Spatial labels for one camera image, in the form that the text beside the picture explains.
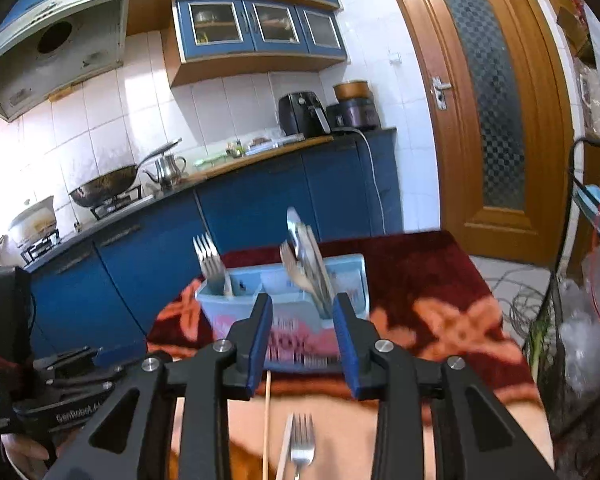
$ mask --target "range hood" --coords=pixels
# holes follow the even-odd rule
[[[122,64],[128,0],[46,0],[0,31],[0,117]]]

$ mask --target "checkered glass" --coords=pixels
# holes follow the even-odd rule
[[[516,75],[488,0],[445,0],[474,84],[485,206],[525,208],[525,139]]]

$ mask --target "silver fork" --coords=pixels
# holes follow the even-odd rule
[[[198,236],[193,238],[193,247],[196,250],[198,261],[200,262],[200,269],[205,279],[209,283],[222,283],[222,290],[225,296],[232,296],[233,291],[231,289],[231,279],[229,273],[220,259],[218,249],[214,244],[209,233],[205,233],[204,236]]]
[[[306,415],[294,414],[294,421],[291,428],[291,449],[289,455],[291,456],[291,462],[296,466],[295,480],[299,480],[302,468],[314,461],[314,420],[311,415],[307,419]]]

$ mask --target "door lock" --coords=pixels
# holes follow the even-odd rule
[[[431,93],[436,98],[438,110],[446,110],[446,100],[443,90],[452,88],[451,83],[443,83],[439,76],[435,76],[431,78],[431,85]]]

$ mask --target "chopstick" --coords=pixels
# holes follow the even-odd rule
[[[271,401],[271,371],[267,370],[264,394],[264,442],[262,447],[262,480],[269,480],[269,404]]]
[[[289,445],[291,443],[291,429],[294,424],[294,414],[289,413],[286,418],[285,433],[282,436],[282,448],[280,449],[280,458],[278,459],[278,470],[276,480],[282,480],[285,476],[286,459],[289,456]]]

